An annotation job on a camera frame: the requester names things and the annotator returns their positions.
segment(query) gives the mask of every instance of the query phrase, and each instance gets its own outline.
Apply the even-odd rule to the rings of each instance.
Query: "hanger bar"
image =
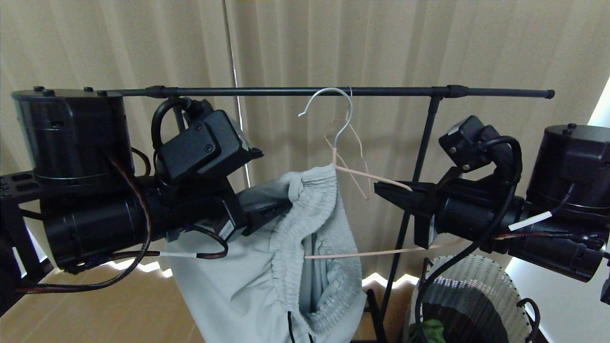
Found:
[[[117,89],[108,92],[123,96],[150,96],[172,98],[177,96],[312,96],[326,87],[240,87],[240,88],[180,88],[162,85],[143,89]],[[520,98],[546,98],[555,95],[554,90],[468,88],[461,85],[444,87],[337,87],[353,96],[440,96],[461,98],[463,96],[511,96]],[[320,96],[340,96],[339,92],[327,92]]]

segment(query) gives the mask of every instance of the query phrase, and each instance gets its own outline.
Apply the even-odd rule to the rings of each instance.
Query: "black drawstring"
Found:
[[[290,340],[292,341],[292,343],[296,343],[295,334],[292,333],[292,313],[290,311],[288,311],[288,333],[290,334]],[[309,343],[314,343],[314,338],[311,336],[311,334],[308,335]]]

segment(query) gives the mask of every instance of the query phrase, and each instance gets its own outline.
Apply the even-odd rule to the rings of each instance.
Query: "beige curtain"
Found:
[[[519,194],[525,195],[544,127],[586,123],[610,73],[610,2],[605,0],[4,1],[0,13],[2,174],[31,168],[10,99],[13,90],[233,87],[234,60],[242,87],[553,88],[553,100],[443,100],[432,133],[422,181],[438,181],[451,165],[436,139],[475,114],[521,141],[525,170]],[[238,117],[234,98],[210,100]],[[345,100],[317,99],[306,117],[297,118],[306,101],[239,99],[246,135],[265,152],[249,165],[252,185],[330,163],[323,129],[344,118]],[[355,98],[354,127],[372,173],[412,177],[428,101]],[[126,99],[131,142],[149,156],[149,121],[159,103]],[[167,120],[164,138],[175,133]],[[348,132],[339,151],[350,167],[362,169],[355,143]],[[240,171],[231,178],[238,190],[246,185],[244,175]],[[392,249],[401,211],[376,196],[364,201],[349,176],[339,178],[360,251]],[[405,247],[412,245],[411,230]],[[417,275],[424,256],[461,248],[404,255],[398,276]],[[390,259],[364,258],[364,274],[387,276]]]
[[[525,168],[518,192],[525,196],[544,128],[586,124],[610,73],[610,2],[605,0],[228,1],[227,13],[237,83],[243,87],[463,84],[557,91],[553,100],[443,100],[422,181],[437,182],[451,166],[437,138],[474,114],[521,141]],[[240,100],[248,136],[267,154],[251,163],[254,183],[330,163],[322,132],[333,119],[344,118],[343,98],[316,99],[306,118],[296,115],[307,98]],[[373,174],[411,179],[428,101],[355,99],[354,127]],[[353,135],[344,134],[339,153],[362,170],[357,152]],[[365,201],[349,176],[339,178],[358,249],[393,249],[401,211],[375,196]],[[405,244],[411,246],[412,228]],[[424,256],[462,248],[403,255],[398,276],[418,275]],[[390,260],[363,258],[364,275],[387,276]]]

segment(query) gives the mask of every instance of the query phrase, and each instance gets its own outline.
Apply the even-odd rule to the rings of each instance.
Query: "wooden floor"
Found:
[[[118,271],[101,266],[79,275],[53,271],[49,283],[94,283]],[[379,303],[383,287],[372,285]],[[395,342],[413,287],[393,289],[385,328]],[[374,340],[369,314],[354,339]],[[27,295],[0,319],[0,343],[203,343],[172,277],[136,269],[107,289],[80,294]]]

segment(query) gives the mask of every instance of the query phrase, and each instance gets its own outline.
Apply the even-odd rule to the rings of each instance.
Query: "green cloth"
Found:
[[[443,337],[443,323],[439,320],[426,320],[422,323],[422,331],[424,336],[426,336],[428,343],[445,343],[445,338]],[[409,326],[409,333],[411,334],[409,342],[418,343],[422,341],[415,324]]]

